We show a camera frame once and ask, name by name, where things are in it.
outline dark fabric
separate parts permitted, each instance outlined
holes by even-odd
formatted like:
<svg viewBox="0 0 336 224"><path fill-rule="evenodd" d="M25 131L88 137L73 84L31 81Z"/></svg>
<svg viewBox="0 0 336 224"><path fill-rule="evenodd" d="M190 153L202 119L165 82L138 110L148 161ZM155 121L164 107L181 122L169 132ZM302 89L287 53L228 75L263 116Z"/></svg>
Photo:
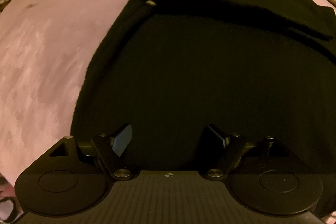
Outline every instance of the dark fabric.
<svg viewBox="0 0 336 224"><path fill-rule="evenodd" d="M273 135L324 174L315 213L335 211L334 11L312 0L146 1L129 0L88 66L78 145L130 123L121 159L173 171L189 168L210 123Z"/></svg>

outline metal screw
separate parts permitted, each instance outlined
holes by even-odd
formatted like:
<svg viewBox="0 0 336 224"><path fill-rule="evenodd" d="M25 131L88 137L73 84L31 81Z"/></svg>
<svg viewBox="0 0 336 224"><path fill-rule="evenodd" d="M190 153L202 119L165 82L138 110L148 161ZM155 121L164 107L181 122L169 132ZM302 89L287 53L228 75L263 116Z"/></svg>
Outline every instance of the metal screw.
<svg viewBox="0 0 336 224"><path fill-rule="evenodd" d="M218 177L221 177L222 175L224 175L224 173L223 173L222 170L219 170L219 169L210 169L208 171L208 175L211 176L211 177L214 177L214 178L218 178Z"/></svg>
<svg viewBox="0 0 336 224"><path fill-rule="evenodd" d="M128 177L131 174L129 170L126 169L119 169L116 172L114 172L114 175L118 178L125 178Z"/></svg>

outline bed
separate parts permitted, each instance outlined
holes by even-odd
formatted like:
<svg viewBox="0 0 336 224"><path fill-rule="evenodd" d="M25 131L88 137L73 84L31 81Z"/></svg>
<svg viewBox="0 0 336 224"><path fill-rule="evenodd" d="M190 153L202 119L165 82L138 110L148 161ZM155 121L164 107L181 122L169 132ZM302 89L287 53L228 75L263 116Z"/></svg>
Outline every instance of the bed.
<svg viewBox="0 0 336 224"><path fill-rule="evenodd" d="M335 0L313 0L331 7ZM86 69L128 0L10 0L0 14L0 173L70 134Z"/></svg>

